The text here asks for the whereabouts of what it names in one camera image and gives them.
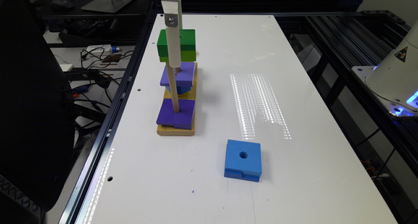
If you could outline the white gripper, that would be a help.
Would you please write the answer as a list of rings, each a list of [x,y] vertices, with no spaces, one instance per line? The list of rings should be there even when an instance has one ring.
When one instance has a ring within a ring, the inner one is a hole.
[[[163,12],[167,34],[167,48],[171,67],[181,66],[180,30],[182,28],[182,13],[179,0],[163,0]]]

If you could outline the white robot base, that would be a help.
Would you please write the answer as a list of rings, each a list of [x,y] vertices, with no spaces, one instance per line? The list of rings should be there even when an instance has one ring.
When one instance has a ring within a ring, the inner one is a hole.
[[[417,116],[417,24],[380,64],[351,70],[392,116]]]

